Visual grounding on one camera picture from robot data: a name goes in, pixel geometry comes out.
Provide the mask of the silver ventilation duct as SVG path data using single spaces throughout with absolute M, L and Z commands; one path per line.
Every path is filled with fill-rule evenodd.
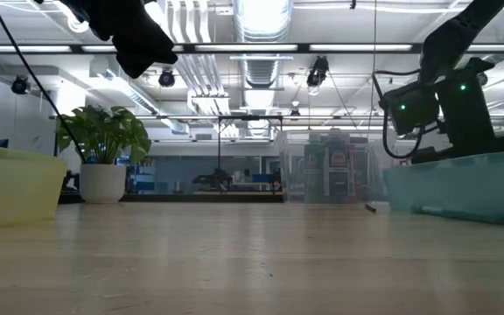
M 239 43 L 283 43 L 291 27 L 293 0 L 233 0 Z M 247 55 L 240 63 L 247 113 L 264 116 L 273 106 L 282 61 L 276 54 Z

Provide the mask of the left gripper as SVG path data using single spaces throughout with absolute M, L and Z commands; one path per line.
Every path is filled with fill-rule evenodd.
M 150 17 L 120 24 L 112 43 L 118 64 L 132 79 L 137 79 L 154 63 L 173 65 L 178 61 L 172 40 Z

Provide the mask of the green plant in white pot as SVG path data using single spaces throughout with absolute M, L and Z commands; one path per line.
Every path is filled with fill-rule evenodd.
M 80 158 L 80 196 L 87 203 L 117 203 L 125 194 L 123 152 L 136 164 L 147 157 L 151 140 L 144 123 L 125 107 L 85 106 L 57 119 L 59 151 L 72 147 Z

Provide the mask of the distant black robot rig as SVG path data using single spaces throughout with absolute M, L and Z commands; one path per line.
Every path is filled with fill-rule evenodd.
M 270 120 L 278 120 L 280 127 L 283 127 L 283 117 L 281 115 L 218 115 L 217 119 L 217 167 L 213 169 L 213 173 L 206 175 L 206 182 L 212 184 L 219 193 L 225 193 L 228 188 L 233 184 L 233 180 L 229 177 L 226 171 L 221 169 L 221 144 L 223 131 L 229 127 L 233 120 L 244 122 L 260 122 L 265 121 L 267 124 L 266 129 L 272 135 L 270 130 Z M 273 173 L 265 173 L 268 177 L 267 183 L 264 185 L 269 190 L 276 194 L 282 191 L 281 172 L 276 169 Z

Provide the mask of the clear plastic bin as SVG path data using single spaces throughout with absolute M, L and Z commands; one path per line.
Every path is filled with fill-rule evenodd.
M 308 143 L 324 142 L 328 137 L 340 137 L 346 141 L 348 150 L 348 198 L 344 204 L 382 201 L 386 199 L 386 188 L 382 176 L 382 167 L 388 162 L 377 153 L 378 144 L 376 134 L 371 131 L 362 133 L 355 130 L 330 127 L 326 129 L 311 129 L 303 126 L 288 128 L 277 135 L 276 147 L 279 153 L 281 179 L 283 185 L 283 199 L 288 203 L 305 202 L 305 167 L 304 153 Z M 365 145 L 367 148 L 367 198 L 365 201 L 355 202 L 350 196 L 350 145 Z M 325 157 L 324 157 L 324 192 L 325 192 Z M 331 204 L 325 200 L 321 204 Z

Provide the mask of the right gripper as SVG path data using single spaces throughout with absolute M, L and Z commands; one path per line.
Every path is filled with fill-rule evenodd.
M 444 115 L 440 130 L 447 135 L 451 146 L 443 150 L 419 149 L 411 158 L 412 164 L 504 151 L 504 136 L 494 133 L 479 79 L 493 67 L 491 62 L 471 58 L 465 66 L 435 84 Z

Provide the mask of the teal plastic bin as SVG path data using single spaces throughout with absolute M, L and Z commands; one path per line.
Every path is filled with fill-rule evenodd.
M 504 152 L 397 166 L 383 176 L 394 211 L 441 207 L 504 213 Z

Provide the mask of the yellow plastic bin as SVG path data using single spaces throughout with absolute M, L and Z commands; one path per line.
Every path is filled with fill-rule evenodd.
M 0 148 L 0 227 L 52 219 L 66 172 L 57 157 Z

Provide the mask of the black ceiling spotlight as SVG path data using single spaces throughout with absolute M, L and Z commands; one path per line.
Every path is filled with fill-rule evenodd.
M 173 87 L 176 82 L 173 70 L 171 68 L 163 68 L 157 81 L 163 88 Z
M 11 91 L 16 95 L 27 95 L 30 93 L 30 82 L 27 76 L 17 75 L 11 84 Z
M 329 63 L 326 56 L 318 56 L 314 62 L 307 77 L 307 86 L 309 88 L 319 87 L 326 79 L 326 73 L 329 71 Z

